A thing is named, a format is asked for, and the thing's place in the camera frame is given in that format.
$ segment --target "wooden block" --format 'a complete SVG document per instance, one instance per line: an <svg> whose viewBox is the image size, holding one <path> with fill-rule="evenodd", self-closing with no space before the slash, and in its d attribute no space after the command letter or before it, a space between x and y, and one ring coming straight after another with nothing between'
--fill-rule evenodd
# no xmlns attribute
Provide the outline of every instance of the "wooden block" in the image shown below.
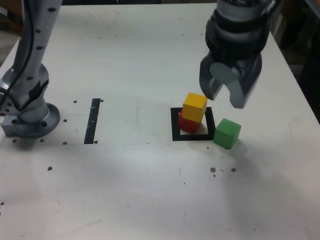
<svg viewBox="0 0 320 240"><path fill-rule="evenodd" d="M192 121L192 120L183 118L183 110L182 110L181 112L179 112L178 125L181 130L194 134L198 130L198 128L201 126L201 122Z"/></svg>
<svg viewBox="0 0 320 240"><path fill-rule="evenodd" d="M190 92L183 103L183 118L201 123L207 109L205 96Z"/></svg>
<svg viewBox="0 0 320 240"><path fill-rule="evenodd" d="M241 125L224 118L215 128L213 142L225 149L231 149L238 140L240 130Z"/></svg>

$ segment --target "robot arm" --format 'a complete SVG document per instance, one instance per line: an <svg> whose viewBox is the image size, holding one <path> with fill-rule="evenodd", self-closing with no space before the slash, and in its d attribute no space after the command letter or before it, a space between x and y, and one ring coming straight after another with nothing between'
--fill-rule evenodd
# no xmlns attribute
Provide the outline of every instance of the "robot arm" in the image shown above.
<svg viewBox="0 0 320 240"><path fill-rule="evenodd" d="M37 138L60 121L58 109L44 100L49 74L42 58L62 0L24 0L23 32L16 56L0 80L2 128L8 137Z"/></svg>
<svg viewBox="0 0 320 240"><path fill-rule="evenodd" d="M200 64L200 87L214 100L222 84L235 108L245 106L262 68L261 51L269 35L268 20L276 0L217 0L206 25L208 55Z"/></svg>

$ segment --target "metal mounting base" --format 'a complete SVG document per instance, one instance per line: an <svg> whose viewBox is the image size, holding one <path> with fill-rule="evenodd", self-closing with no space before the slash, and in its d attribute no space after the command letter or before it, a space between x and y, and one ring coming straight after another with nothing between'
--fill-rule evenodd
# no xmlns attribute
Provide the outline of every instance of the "metal mounting base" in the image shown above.
<svg viewBox="0 0 320 240"><path fill-rule="evenodd" d="M19 121L17 116L5 116L2 129L7 137L40 138L50 133L60 121L60 113L56 106L47 103L49 111L40 121L25 123Z"/></svg>

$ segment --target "white table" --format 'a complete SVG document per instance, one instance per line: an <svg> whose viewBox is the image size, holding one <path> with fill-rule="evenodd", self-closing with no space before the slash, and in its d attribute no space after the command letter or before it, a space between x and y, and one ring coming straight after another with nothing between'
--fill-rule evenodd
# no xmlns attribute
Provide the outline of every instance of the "white table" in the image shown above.
<svg viewBox="0 0 320 240"><path fill-rule="evenodd" d="M320 127L272 36L245 109L225 87L208 102L216 124L242 125L233 149L172 142L215 6L61 8L43 59L61 122L44 142L1 133L1 239L319 239ZM93 98L98 144L84 145Z"/></svg>

